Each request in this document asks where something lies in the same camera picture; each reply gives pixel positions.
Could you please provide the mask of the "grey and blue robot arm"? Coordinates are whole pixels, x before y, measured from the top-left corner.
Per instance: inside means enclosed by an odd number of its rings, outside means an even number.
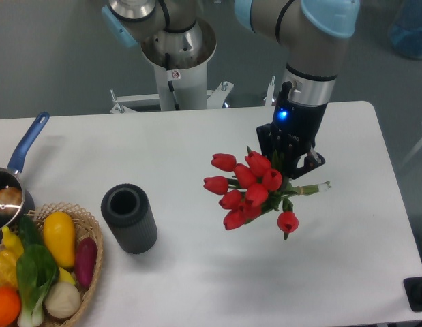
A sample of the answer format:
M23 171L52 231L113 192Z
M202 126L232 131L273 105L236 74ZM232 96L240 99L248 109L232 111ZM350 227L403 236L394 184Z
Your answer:
M287 47L289 57L273 120L257 128L262 154L296 179L324 164L315 137L329 103L358 1L236 1L237 20ZM163 111L205 109L213 29L194 1L109 1L102 17L124 46L139 45L153 65Z

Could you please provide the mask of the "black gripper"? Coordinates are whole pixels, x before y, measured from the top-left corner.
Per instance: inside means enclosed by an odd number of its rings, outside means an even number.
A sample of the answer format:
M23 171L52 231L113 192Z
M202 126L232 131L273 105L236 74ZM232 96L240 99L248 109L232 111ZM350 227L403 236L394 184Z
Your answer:
M295 180L325 164L325 158L316 150L315 137L319 130L327 104L320 106L302 106L289 101L276 104L272 123L256 128L260 151L268 160L272 160L275 151L289 153L292 143L292 159L288 177ZM303 165L298 166L300 156L306 154Z

